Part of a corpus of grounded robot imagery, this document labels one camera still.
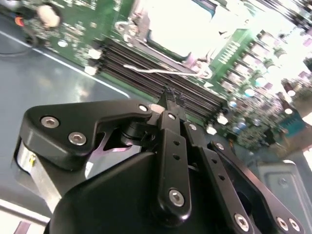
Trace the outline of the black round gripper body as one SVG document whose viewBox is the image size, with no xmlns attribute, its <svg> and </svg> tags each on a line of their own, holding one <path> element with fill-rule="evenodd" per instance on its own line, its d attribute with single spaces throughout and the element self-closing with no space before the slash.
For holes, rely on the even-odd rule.
<svg viewBox="0 0 312 234">
<path fill-rule="evenodd" d="M 156 156 L 135 155 L 73 187 L 50 220 L 52 234 L 229 234 L 205 180 L 189 169 L 190 217 L 178 227 L 164 226 L 152 213 Z"/>
</svg>

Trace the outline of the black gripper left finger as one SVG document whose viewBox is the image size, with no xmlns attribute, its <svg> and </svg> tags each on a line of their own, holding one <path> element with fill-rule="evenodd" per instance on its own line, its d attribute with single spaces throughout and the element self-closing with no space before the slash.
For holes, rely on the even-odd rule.
<svg viewBox="0 0 312 234">
<path fill-rule="evenodd" d="M 20 128 L 20 166 L 50 211 L 73 187 L 143 153 L 156 156 L 152 213 L 184 221 L 192 210 L 185 96 L 166 90 L 157 104 L 108 100 L 36 106 Z"/>
</svg>

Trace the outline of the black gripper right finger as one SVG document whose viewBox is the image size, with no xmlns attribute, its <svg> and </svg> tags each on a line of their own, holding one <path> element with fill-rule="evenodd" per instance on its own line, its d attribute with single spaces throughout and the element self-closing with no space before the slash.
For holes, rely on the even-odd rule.
<svg viewBox="0 0 312 234">
<path fill-rule="evenodd" d="M 191 162 L 213 194 L 223 234 L 303 234 L 291 211 L 234 154 L 228 143 L 206 142 L 203 129 L 184 120 Z"/>
</svg>

